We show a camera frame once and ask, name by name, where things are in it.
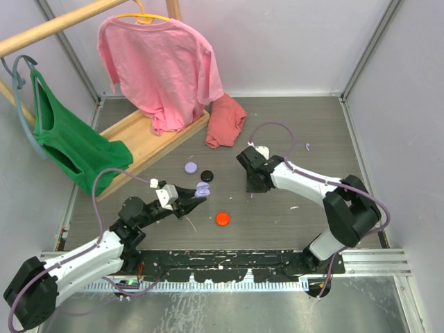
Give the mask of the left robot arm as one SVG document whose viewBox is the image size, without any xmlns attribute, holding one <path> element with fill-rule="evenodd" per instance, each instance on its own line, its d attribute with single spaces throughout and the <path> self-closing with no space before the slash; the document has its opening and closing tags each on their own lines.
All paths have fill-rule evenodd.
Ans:
<svg viewBox="0 0 444 333">
<path fill-rule="evenodd" d="M 15 332 L 15 321 L 23 332 L 41 325 L 68 297 L 100 278 L 133 274 L 142 260 L 137 247 L 146 237 L 143 229 L 171 215 L 181 219 L 206 201 L 175 185 L 156 194 L 151 203 L 126 199 L 116 222 L 89 243 L 44 261 L 27 259 L 3 294 L 9 330 Z"/>
</svg>

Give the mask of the orange earbud case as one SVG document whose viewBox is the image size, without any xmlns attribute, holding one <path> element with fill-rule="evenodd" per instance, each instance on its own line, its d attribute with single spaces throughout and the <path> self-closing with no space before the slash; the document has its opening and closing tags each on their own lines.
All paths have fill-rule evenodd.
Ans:
<svg viewBox="0 0 444 333">
<path fill-rule="evenodd" d="M 225 227 L 230 223 L 230 215 L 226 212 L 219 212 L 216 215 L 216 224 Z"/>
</svg>

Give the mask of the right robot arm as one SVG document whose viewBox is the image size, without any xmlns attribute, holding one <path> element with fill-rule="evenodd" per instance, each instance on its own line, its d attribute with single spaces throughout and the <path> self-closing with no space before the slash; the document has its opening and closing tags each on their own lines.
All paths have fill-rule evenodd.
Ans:
<svg viewBox="0 0 444 333">
<path fill-rule="evenodd" d="M 355 247 L 382 217 L 379 204 L 356 176 L 344 179 L 322 176 L 296 166 L 285 157 L 267 157 L 256 146 L 240 152 L 237 161 L 246 171 L 246 189 L 250 193 L 283 189 L 324 209 L 327 229 L 301 255 L 302 267 L 309 272 L 320 273 L 333 255 Z"/>
</svg>

